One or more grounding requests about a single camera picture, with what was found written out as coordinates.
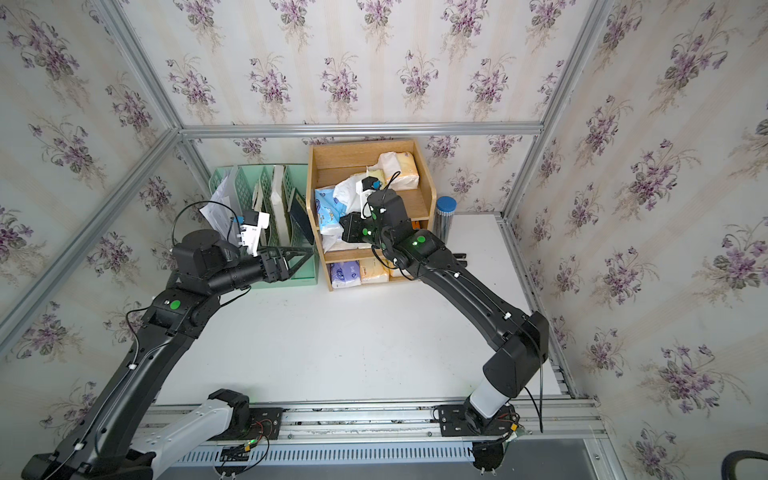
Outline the blue tissue pack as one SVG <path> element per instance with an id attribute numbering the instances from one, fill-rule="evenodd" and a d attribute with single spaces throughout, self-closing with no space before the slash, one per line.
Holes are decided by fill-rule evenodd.
<path id="1" fill-rule="evenodd" d="M 341 219 L 347 215 L 347 207 L 334 197 L 334 189 L 316 189 L 314 202 L 320 233 L 326 236 L 341 236 L 343 234 Z"/>

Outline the orange-yellow tissue pack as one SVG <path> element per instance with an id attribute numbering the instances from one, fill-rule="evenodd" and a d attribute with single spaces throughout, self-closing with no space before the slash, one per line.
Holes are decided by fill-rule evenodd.
<path id="1" fill-rule="evenodd" d="M 415 158 L 410 152 L 385 152 L 369 168 L 383 175 L 383 183 L 395 191 L 414 190 L 419 186 L 420 176 Z"/>

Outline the white purple tissue pack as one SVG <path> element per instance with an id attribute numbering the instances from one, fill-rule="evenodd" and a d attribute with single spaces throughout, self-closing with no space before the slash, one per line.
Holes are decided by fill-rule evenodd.
<path id="1" fill-rule="evenodd" d="M 346 251 L 346 250 L 358 250 L 369 248 L 370 245 L 365 242 L 349 243 L 342 239 L 340 235 L 321 235 L 321 244 L 324 253 Z"/>

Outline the yellow-green tissue pack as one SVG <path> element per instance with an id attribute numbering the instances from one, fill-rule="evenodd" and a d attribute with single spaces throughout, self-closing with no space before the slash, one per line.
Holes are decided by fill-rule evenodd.
<path id="1" fill-rule="evenodd" d="M 333 199 L 345 207 L 346 213 L 357 212 L 362 217 L 370 214 L 367 197 L 384 186 L 384 172 L 380 169 L 353 174 L 334 187 Z"/>

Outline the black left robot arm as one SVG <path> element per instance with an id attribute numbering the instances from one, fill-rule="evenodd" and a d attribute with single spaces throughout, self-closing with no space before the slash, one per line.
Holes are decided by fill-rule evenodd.
<path id="1" fill-rule="evenodd" d="M 150 479 L 160 453 L 131 442 L 166 378 L 223 307 L 222 296 L 258 282 L 290 279 L 310 247 L 264 247 L 241 255 L 211 229 L 187 234 L 172 254 L 177 268 L 145 308 L 134 344 L 92 408 L 51 453 L 34 455 L 24 479 Z"/>

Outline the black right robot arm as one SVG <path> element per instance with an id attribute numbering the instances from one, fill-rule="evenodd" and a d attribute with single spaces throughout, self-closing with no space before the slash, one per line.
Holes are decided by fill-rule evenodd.
<path id="1" fill-rule="evenodd" d="M 393 190 L 372 192 L 363 211 L 346 214 L 340 225 L 344 241 L 369 244 L 377 259 L 385 258 L 404 277 L 441 294 L 494 350 L 483 366 L 483 383 L 466 401 L 469 420 L 489 423 L 548 359 L 548 319 L 504 301 L 470 274 L 437 235 L 415 229 L 403 199 Z"/>

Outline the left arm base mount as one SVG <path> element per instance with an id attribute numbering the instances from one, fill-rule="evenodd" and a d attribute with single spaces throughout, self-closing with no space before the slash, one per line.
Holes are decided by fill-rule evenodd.
<path id="1" fill-rule="evenodd" d="M 246 440 L 259 435 L 269 440 L 278 438 L 283 408 L 252 407 L 247 395 L 224 388 L 211 393 L 208 400 L 223 401 L 232 410 L 228 426 L 210 441 Z"/>

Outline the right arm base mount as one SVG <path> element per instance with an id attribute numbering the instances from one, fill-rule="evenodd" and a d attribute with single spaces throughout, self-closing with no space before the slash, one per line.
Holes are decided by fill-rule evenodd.
<path id="1" fill-rule="evenodd" d="M 503 405 L 485 418 L 469 404 L 446 404 L 432 409 L 442 437 L 507 437 L 519 427 L 520 415 L 512 405 Z"/>

